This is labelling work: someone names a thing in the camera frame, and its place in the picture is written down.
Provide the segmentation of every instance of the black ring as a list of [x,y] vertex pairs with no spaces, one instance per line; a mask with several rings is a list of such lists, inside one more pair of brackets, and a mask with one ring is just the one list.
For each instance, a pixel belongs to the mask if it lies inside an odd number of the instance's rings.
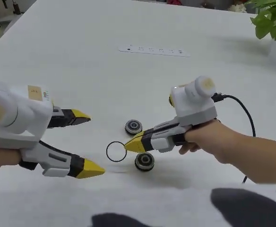
[[113,160],[113,159],[111,159],[111,158],[109,157],[109,155],[108,155],[108,148],[109,148],[109,146],[110,146],[111,144],[113,144],[113,143],[120,143],[120,144],[124,147],[124,144],[123,144],[123,143],[121,143],[121,142],[119,142],[119,141],[113,141],[113,142],[109,143],[109,145],[106,147],[106,156],[107,156],[108,159],[111,160],[112,162],[121,162],[121,161],[123,161],[123,160],[126,158],[126,156],[127,156],[127,154],[128,154],[128,150],[125,150],[125,155],[124,155],[124,157],[123,157],[122,159],[120,159],[120,160]]

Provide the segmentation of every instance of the finger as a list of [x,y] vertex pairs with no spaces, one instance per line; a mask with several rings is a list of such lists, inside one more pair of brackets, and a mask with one ring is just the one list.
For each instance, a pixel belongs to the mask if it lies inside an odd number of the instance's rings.
[[2,166],[15,166],[21,160],[19,150],[0,149],[0,164]]
[[191,149],[190,152],[196,152],[197,150],[200,150],[200,147],[198,144],[195,144]]
[[184,144],[184,145],[180,148],[179,154],[184,155],[184,154],[187,153],[191,148],[193,148],[194,145],[195,145],[194,143],[186,143],[186,144]]

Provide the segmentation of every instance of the cable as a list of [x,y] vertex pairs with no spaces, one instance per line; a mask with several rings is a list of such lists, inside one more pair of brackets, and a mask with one ring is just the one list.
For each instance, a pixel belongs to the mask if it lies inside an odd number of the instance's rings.
[[120,159],[120,160],[113,160],[113,159],[111,159],[111,158],[109,157],[109,154],[108,154],[108,148],[109,148],[109,146],[111,146],[113,143],[120,143],[120,144],[124,147],[124,144],[123,144],[123,143],[121,143],[121,142],[119,142],[119,141],[113,141],[113,142],[109,143],[109,145],[106,147],[106,156],[107,156],[108,159],[111,160],[112,162],[121,162],[121,161],[123,161],[123,160],[126,158],[126,156],[127,156],[127,154],[128,154],[128,150],[125,150],[125,155],[124,155],[124,157],[123,157],[122,159]]
[[[243,108],[243,110],[245,111],[245,113],[247,114],[247,116],[248,116],[248,118],[250,120],[250,125],[251,125],[251,130],[252,130],[252,136],[256,137],[256,130],[255,130],[255,125],[254,125],[253,119],[252,119],[250,113],[248,112],[247,108],[244,106],[244,104],[238,98],[236,98],[235,96],[230,96],[230,95],[222,95],[221,93],[215,93],[212,96],[212,99],[213,99],[213,101],[215,103],[216,102],[220,102],[220,101],[224,100],[225,98],[231,98],[231,99],[237,101],[237,103],[240,104],[240,106]],[[247,180],[247,176],[244,177],[242,183],[245,183],[246,180]]]

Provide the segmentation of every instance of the table surface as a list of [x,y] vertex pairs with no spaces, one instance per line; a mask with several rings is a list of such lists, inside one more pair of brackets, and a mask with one ring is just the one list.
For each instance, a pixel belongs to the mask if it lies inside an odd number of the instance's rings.
[[[141,121],[144,129],[171,120],[170,88],[200,75],[210,76],[217,91],[242,100],[258,136],[276,140],[276,65],[267,58],[270,39],[256,39],[251,16],[130,0],[38,0],[0,39],[0,80],[45,84],[56,105],[91,115],[86,124],[48,130],[44,140],[107,172],[77,180],[43,177],[41,168],[4,167],[0,191],[240,183],[239,170],[205,152],[180,156],[177,149],[154,151],[155,168],[141,173],[134,167],[134,153],[112,163],[105,148],[113,140],[129,139],[124,124],[130,119]],[[127,44],[181,48],[191,57],[118,51]],[[237,103],[225,100],[216,108],[223,123],[251,135]],[[116,145],[110,153],[120,158],[124,150]]]

